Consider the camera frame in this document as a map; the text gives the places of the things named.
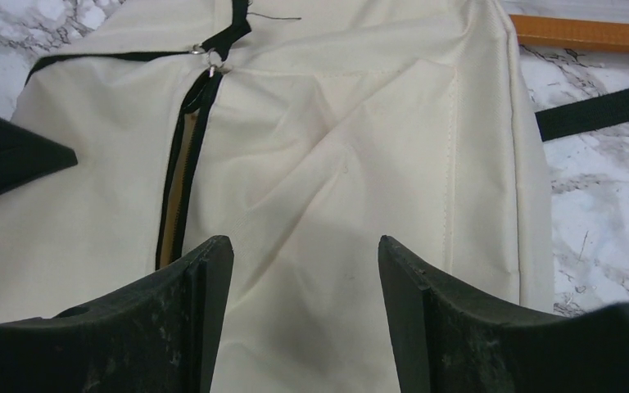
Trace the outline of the beige canvas backpack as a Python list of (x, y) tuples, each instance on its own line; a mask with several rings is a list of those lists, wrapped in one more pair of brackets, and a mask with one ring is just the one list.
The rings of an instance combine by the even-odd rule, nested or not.
[(40, 57), (8, 121), (78, 164), (0, 196), (0, 323), (53, 318), (213, 236), (207, 392), (403, 392), (382, 237), (553, 314), (543, 146), (629, 88), (535, 111), (500, 1), (127, 1)]

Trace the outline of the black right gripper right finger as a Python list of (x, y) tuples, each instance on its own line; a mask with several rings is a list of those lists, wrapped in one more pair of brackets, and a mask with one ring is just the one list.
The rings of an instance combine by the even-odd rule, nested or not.
[(389, 236), (378, 267), (403, 392), (629, 392), (629, 303), (574, 318), (535, 311)]

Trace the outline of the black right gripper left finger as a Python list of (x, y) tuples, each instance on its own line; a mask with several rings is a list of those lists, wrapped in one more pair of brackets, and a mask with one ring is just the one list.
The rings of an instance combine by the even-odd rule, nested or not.
[(233, 271), (228, 237), (53, 318), (0, 323), (0, 392), (207, 392)]

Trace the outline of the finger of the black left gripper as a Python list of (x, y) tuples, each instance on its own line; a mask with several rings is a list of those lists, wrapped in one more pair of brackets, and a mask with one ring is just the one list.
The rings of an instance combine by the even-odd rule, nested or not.
[(73, 149), (0, 118), (0, 196), (77, 164)]

